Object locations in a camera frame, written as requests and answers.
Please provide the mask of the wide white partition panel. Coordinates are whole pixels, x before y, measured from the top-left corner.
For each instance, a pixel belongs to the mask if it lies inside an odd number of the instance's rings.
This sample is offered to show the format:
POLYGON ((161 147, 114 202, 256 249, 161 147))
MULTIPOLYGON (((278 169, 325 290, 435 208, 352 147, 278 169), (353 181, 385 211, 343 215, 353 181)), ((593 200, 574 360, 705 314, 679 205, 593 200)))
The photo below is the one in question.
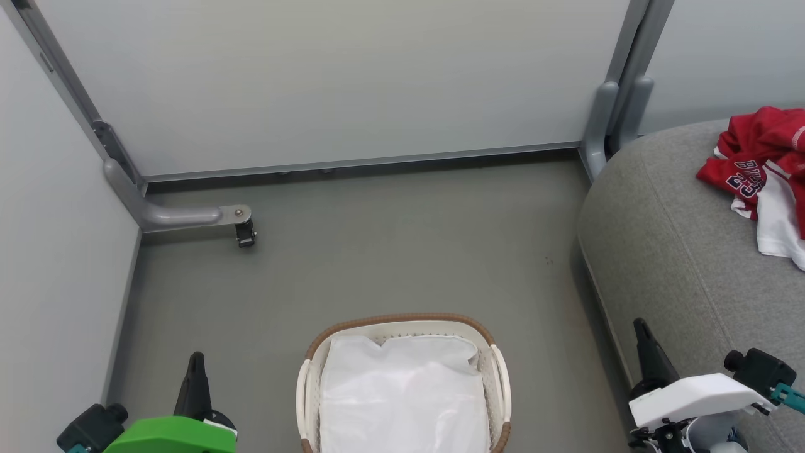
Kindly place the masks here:
POLYGON ((630 0, 35 0, 149 179, 581 141, 630 0))

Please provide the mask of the white side partition panel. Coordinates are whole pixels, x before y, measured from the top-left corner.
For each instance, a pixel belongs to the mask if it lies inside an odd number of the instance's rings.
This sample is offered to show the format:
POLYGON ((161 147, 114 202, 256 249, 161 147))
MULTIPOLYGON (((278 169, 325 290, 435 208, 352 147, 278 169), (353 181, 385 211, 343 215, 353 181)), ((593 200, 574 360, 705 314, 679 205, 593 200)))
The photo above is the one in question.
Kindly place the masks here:
POLYGON ((0 453, 104 399, 139 244, 88 127, 0 6, 0 453))

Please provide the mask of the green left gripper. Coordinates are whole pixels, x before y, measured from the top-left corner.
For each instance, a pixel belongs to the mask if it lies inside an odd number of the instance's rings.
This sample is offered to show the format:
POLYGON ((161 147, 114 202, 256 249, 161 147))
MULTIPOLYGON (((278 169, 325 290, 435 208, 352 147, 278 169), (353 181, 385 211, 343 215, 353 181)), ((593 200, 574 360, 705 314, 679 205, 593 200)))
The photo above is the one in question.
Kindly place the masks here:
POLYGON ((238 429, 213 410, 204 354, 194 352, 174 415, 133 422, 104 453, 236 453, 238 429))

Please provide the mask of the red and white jersey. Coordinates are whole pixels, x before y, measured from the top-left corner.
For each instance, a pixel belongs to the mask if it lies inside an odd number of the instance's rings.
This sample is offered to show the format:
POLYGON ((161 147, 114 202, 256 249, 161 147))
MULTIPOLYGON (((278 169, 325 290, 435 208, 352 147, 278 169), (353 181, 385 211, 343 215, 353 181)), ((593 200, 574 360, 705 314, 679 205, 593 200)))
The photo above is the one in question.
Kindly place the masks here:
POLYGON ((731 193, 733 212, 756 221, 762 255, 805 272, 805 109, 733 116, 696 177, 731 193))

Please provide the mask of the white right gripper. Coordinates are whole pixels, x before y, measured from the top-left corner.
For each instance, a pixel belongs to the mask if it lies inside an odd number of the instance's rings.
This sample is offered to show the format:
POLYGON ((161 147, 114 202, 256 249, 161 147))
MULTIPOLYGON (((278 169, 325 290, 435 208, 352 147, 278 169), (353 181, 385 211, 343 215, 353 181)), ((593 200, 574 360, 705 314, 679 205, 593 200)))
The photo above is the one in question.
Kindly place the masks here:
POLYGON ((633 321, 641 379, 629 403, 632 450, 747 450, 737 430, 742 413, 767 416, 775 406, 725 374, 680 379, 643 318, 633 321))

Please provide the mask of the white laundry basket brown rim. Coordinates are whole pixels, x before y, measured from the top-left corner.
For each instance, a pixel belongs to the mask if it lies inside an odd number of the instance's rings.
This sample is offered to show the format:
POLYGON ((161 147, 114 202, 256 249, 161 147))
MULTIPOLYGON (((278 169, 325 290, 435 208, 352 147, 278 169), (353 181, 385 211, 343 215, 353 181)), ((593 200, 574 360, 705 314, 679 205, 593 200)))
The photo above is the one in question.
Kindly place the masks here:
POLYGON ((390 313, 340 322, 319 333, 304 356, 296 382, 296 423, 303 453, 321 453, 320 379, 330 344, 342 336, 364 336, 382 345, 390 338, 441 335, 460 337, 479 350, 475 367, 485 392, 489 453, 504 453, 511 436, 512 394, 506 361, 492 333, 459 313, 390 313))

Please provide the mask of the grey partition post with foot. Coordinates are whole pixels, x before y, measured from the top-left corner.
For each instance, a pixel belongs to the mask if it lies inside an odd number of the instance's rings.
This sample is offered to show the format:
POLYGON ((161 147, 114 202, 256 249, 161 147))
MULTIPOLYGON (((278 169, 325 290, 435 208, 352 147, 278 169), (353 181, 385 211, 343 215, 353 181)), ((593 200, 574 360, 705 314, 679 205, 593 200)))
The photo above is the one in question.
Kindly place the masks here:
POLYGON ((169 208, 144 182, 77 79, 35 0, 0 0, 0 235, 37 242, 207 227, 249 206, 169 208))

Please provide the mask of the grey fabric sofa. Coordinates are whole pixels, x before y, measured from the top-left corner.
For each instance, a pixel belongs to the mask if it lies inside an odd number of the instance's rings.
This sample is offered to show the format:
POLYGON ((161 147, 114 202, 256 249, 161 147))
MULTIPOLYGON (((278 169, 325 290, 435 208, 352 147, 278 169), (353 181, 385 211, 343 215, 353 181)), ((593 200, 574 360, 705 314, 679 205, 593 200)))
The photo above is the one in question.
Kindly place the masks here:
POLYGON ((727 353, 756 347, 805 392, 805 272, 762 255, 755 221, 696 179, 725 129, 675 127, 616 152, 587 193, 580 247, 630 386, 642 318, 682 378, 724 372, 727 353))

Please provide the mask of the white cloth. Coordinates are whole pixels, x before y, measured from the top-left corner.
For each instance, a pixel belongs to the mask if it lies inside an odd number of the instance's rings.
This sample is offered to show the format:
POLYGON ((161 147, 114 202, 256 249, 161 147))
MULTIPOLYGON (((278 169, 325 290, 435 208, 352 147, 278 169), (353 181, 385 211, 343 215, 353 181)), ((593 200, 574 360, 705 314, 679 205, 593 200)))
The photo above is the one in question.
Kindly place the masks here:
POLYGON ((454 336, 333 339, 320 379, 320 453, 489 453, 478 358, 454 336))

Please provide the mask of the white partition panel behind sofa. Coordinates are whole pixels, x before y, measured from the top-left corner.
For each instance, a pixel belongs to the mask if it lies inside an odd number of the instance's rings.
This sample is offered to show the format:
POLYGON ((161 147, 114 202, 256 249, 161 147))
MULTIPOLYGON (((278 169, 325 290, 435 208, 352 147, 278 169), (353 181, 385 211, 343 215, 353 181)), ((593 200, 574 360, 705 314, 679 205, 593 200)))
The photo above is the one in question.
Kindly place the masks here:
POLYGON ((805 108, 805 0, 675 0, 639 134, 805 108))

